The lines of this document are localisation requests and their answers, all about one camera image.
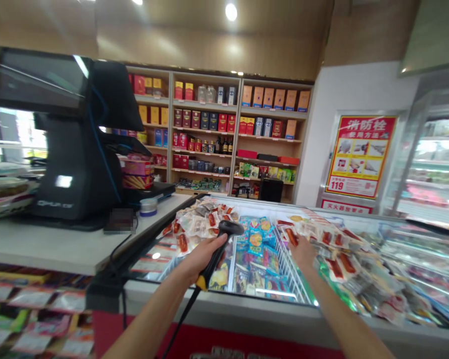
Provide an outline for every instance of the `liquor bottle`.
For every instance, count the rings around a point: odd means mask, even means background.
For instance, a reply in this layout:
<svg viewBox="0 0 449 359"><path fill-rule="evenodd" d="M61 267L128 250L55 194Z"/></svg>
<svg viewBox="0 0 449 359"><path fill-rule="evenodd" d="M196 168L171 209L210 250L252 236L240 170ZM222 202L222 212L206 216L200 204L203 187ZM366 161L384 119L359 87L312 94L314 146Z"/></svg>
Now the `liquor bottle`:
<svg viewBox="0 0 449 359"><path fill-rule="evenodd" d="M228 143L228 155L231 156L232 154L233 154L233 137L231 137Z"/></svg>
<svg viewBox="0 0 449 359"><path fill-rule="evenodd" d="M224 137L223 141L223 155L228 154L228 141L226 140L226 137Z"/></svg>
<svg viewBox="0 0 449 359"><path fill-rule="evenodd" d="M218 136L218 139L215 142L215 153L221 154L221 139Z"/></svg>

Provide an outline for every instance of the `red sign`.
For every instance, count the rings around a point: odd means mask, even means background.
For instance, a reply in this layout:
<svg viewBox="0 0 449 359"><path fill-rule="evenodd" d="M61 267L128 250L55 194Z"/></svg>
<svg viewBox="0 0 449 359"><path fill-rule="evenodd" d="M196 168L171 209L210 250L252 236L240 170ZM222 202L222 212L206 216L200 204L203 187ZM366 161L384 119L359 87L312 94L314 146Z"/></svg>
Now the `red sign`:
<svg viewBox="0 0 449 359"><path fill-rule="evenodd" d="M373 209L371 207L358 206L355 204L348 204L343 202L336 202L324 199L321 203L321 208L324 209L333 209L342 212L348 213L357 213L357 214L371 214Z"/></svg>
<svg viewBox="0 0 449 359"><path fill-rule="evenodd" d="M326 192L375 199L395 116L342 116Z"/></svg>

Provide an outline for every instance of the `black cable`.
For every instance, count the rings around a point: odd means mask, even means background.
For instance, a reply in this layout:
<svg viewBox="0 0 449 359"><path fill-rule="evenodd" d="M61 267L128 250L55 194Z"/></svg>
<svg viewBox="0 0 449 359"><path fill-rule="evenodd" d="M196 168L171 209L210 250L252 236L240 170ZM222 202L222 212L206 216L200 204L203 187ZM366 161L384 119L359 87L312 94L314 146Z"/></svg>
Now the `black cable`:
<svg viewBox="0 0 449 359"><path fill-rule="evenodd" d="M138 214L135 214L135 233L136 233L136 229L138 228ZM120 291L121 291L121 302L122 302L122 306L123 306L123 330L126 330L126 328L128 327L128 324L126 323L126 291L125 291L125 285L122 283L121 281L121 276L120 273L118 272L118 269L115 266L115 263L113 262L113 255L115 254L115 252L118 250L118 248L120 248L123 244L125 244L125 242L130 239L130 237L135 234L133 232L131 232L125 239L123 239L110 253L110 258L108 260L109 265L111 266L111 268L113 269L116 279L118 281L118 286L120 287Z"/></svg>

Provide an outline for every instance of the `white countertop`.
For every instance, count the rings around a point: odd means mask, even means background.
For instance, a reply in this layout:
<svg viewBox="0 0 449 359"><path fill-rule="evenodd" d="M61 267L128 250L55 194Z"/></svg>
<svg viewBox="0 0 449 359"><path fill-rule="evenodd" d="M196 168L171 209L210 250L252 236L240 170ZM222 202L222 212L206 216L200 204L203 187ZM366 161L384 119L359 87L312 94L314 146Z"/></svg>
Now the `white countertop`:
<svg viewBox="0 0 449 359"><path fill-rule="evenodd" d="M139 217L136 233L117 251L124 250L138 235L190 199L173 194L159 202L153 217ZM108 262L112 250L129 233L104 234L103 230L79 232L18 224L0 219L0 263L61 272L95 275Z"/></svg>

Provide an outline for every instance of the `refrigerated display case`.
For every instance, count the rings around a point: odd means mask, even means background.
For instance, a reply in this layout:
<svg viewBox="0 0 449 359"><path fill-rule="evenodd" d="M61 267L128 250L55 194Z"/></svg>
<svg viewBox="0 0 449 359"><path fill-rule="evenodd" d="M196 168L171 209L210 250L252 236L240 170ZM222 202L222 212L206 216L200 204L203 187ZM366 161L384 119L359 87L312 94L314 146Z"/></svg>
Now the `refrigerated display case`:
<svg viewBox="0 0 449 359"><path fill-rule="evenodd" d="M449 90L413 104L382 213L449 226Z"/></svg>
<svg viewBox="0 0 449 359"><path fill-rule="evenodd" d="M319 303L289 254L289 238L283 235L285 231L281 227L286 227L286 224L279 221L294 223L295 228L311 228L307 233L320 236L318 242L324 243L325 233L331 233L328 248L351 243L344 239L338 244L337 234L362 241L358 249L348 246L345 252L358 250L373 258L366 261L360 255L356 264L357 257L350 257L354 267L359 268L358 273L366 270L373 278L388 281L386 288L392 288L393 298L399 296L401 301L399 310L393 311L385 305L373 307L375 296L370 295L370 287L363 289L363 285L356 290L348 285L352 278L357 280L357 276L348 276L348 269L344 273L345 280L337 279L333 266L325 260L327 253L322 250L323 243L316 244L321 254L316 266L320 275L357 315L362 316L396 356L412 354L432 358L437 354L449 355L449 235L435 233L401 219L341 214L321 208L240 198L201 195L190 199L186 205L196 211L196 200L203 198L215 205L197 216L212 213L215 208L220 213L220 206L224 205L226 210L232 208L229 215L233 220L248 226L249 235L246 240L239 237L228 244L226 259L213 274L212 289L199 294L169 358L178 357L178 352L208 353L212 347L223 346L243 353L256 353L257 343L262 348L258 354L280 358L293 358L310 348L326 348L328 351L321 354L328 358L339 354L335 351L337 343L319 312ZM94 278L88 290L87 305L94 311L98 356L121 333L123 304L130 321L159 283L179 264L183 254L199 241L197 238L188 239L188 247L181 248L179 238L164 233L170 225L173 232L175 219L183 218L186 213L187 210L179 211L163 218L143 235L141 242L125 252L116 263L119 278L114 271L104 271ZM269 223L261 228L261 221ZM183 221L180 223L187 233L188 225ZM344 271L341 260L336 260L336 263ZM180 314L191 294L192 288L185 294ZM165 344L173 328L170 328ZM215 334L209 343L197 343L196 336L209 333ZM269 343L280 346L281 351L273 351Z"/></svg>

